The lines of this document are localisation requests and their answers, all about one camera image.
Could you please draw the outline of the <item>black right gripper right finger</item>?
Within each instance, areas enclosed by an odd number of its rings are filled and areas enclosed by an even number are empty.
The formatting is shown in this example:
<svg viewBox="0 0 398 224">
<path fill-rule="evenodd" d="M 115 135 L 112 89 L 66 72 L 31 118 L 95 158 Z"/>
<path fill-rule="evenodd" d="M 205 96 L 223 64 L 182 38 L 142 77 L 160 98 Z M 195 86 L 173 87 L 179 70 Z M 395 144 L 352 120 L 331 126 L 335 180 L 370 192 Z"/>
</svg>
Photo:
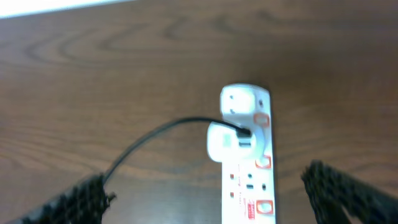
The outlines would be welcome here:
<svg viewBox="0 0 398 224">
<path fill-rule="evenodd" d="M 397 198 L 313 160 L 301 175 L 317 223 L 397 224 Z"/>
</svg>

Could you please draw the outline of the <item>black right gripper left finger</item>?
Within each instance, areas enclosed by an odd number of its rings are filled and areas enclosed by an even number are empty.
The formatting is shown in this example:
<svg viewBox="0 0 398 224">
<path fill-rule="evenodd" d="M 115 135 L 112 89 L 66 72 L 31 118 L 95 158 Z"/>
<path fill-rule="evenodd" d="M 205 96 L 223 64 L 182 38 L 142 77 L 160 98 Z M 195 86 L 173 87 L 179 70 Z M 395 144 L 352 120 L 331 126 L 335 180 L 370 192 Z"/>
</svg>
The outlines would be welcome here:
<svg viewBox="0 0 398 224">
<path fill-rule="evenodd" d="M 105 192 L 103 176 L 92 175 L 7 224 L 101 224 L 115 198 Z"/>
</svg>

